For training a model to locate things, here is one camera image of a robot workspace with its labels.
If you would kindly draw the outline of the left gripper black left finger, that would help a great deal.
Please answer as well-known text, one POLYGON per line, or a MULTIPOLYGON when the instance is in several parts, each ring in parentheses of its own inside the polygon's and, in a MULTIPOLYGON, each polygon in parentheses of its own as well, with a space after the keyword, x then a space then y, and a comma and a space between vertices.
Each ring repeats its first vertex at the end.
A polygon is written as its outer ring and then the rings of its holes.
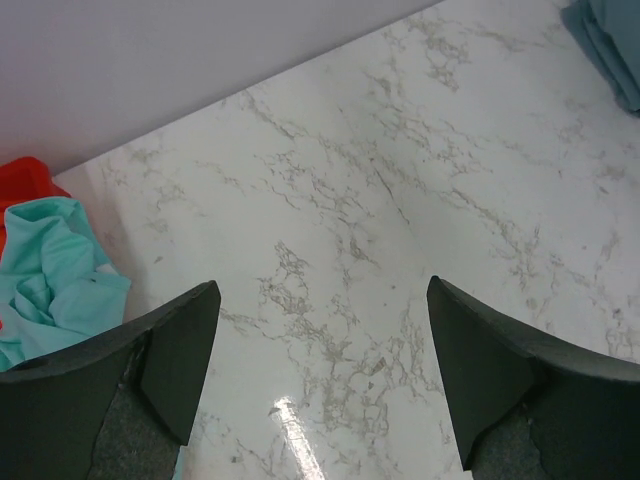
POLYGON ((189 442, 221 294, 204 282, 1 375, 4 479, 171 479, 189 442))

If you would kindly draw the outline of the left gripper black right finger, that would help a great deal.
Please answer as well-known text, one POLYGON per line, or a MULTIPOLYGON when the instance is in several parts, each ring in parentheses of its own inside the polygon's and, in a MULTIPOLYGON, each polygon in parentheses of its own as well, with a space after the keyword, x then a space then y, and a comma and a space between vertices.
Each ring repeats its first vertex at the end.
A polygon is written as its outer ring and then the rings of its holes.
POLYGON ((636 479, 639 366, 431 278, 426 300, 459 458, 476 479, 636 479))

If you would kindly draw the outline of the slate blue t-shirt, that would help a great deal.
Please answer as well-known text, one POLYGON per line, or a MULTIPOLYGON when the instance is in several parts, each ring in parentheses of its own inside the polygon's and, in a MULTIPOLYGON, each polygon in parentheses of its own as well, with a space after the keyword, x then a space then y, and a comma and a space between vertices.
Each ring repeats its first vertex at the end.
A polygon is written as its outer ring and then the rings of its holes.
POLYGON ((610 85, 618 105, 639 114, 639 2, 571 1, 562 23, 610 85))

